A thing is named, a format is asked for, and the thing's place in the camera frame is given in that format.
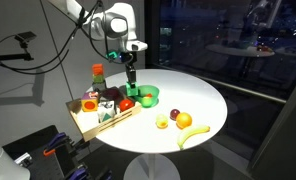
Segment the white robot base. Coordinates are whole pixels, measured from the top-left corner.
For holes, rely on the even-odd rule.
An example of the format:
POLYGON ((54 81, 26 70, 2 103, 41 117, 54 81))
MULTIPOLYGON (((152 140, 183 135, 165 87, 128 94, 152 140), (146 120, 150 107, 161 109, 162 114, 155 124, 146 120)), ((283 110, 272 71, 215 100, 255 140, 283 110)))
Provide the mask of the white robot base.
POLYGON ((17 165, 1 146, 0 180, 30 180, 29 170, 17 165))

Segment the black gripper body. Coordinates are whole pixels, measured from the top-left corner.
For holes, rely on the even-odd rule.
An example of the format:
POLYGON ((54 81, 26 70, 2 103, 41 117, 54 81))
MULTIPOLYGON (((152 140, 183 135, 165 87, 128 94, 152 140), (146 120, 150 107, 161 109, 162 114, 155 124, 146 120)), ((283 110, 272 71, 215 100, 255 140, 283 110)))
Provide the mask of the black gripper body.
POLYGON ((134 52, 120 52, 118 58, 128 70, 134 68, 134 63, 136 62, 136 54, 134 52))

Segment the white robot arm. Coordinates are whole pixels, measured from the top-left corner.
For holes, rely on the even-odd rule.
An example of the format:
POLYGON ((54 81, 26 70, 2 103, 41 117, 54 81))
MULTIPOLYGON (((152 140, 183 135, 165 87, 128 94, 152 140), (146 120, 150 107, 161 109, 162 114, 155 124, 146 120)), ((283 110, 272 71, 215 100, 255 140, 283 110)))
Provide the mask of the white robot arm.
POLYGON ((86 31, 91 40, 117 40, 119 52, 126 64, 127 84, 134 88, 136 71, 134 53, 144 51, 148 45, 137 39, 133 7, 127 3, 115 3, 105 9, 101 0, 87 11, 76 0, 48 0, 77 26, 86 31))

